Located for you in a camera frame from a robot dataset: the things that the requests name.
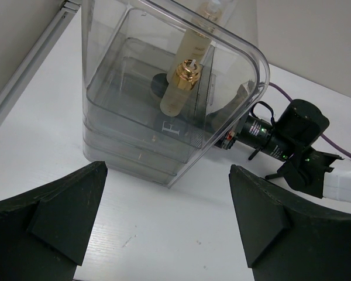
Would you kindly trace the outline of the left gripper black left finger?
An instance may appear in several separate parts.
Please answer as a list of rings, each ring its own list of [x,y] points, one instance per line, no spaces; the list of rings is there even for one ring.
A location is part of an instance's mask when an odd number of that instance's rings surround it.
[[[82,265],[108,169],[92,162],[0,201],[0,280],[72,280]]]

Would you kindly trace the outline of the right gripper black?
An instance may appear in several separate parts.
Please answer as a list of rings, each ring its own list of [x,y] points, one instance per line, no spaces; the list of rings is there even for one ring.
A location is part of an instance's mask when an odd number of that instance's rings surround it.
[[[211,138],[219,131],[220,127],[236,111],[236,108],[241,106],[254,87],[253,81],[247,81],[236,88],[220,85],[214,88],[207,106],[207,138]],[[284,126],[280,125],[279,120],[274,119],[274,110],[268,103],[259,101],[255,104],[260,104],[270,111],[270,120],[266,121],[258,118],[254,113],[255,106],[252,106],[250,111],[238,120],[237,126],[227,131],[215,143],[215,146],[228,150],[235,142],[240,142],[254,150],[262,148],[262,153],[285,162],[297,151],[296,143],[281,132]]]

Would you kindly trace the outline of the small beige bottle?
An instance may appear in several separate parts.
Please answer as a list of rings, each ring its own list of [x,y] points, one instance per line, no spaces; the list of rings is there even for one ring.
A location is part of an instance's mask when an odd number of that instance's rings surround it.
[[[185,60],[175,68],[160,103],[163,114],[175,117],[181,112],[191,90],[200,79],[201,71],[202,67],[196,59]]]

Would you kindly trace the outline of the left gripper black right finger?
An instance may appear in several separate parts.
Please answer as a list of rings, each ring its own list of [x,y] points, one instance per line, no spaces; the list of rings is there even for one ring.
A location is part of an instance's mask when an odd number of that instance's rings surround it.
[[[233,165],[230,190],[255,280],[351,280],[351,214]]]

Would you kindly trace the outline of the clear acrylic organizer box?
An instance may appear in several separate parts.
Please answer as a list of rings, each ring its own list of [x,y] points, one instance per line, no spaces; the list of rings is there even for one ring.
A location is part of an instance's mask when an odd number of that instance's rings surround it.
[[[270,80],[255,1],[84,1],[83,153],[172,186]]]

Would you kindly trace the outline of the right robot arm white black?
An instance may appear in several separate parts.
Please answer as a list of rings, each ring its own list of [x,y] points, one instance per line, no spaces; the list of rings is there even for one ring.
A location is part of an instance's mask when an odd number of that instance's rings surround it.
[[[283,113],[276,118],[268,103],[255,102],[215,145],[228,150],[242,143],[253,149],[249,161],[263,153],[282,163],[266,180],[283,178],[292,190],[351,203],[351,153],[325,136],[329,119],[314,104],[269,85],[288,99]]]

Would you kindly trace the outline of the black lidded cream jar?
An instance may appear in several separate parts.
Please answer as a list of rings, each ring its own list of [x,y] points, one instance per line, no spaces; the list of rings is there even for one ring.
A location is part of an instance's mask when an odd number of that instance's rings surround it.
[[[150,83],[150,95],[156,102],[161,102],[166,89],[168,88],[167,74],[156,74]]]

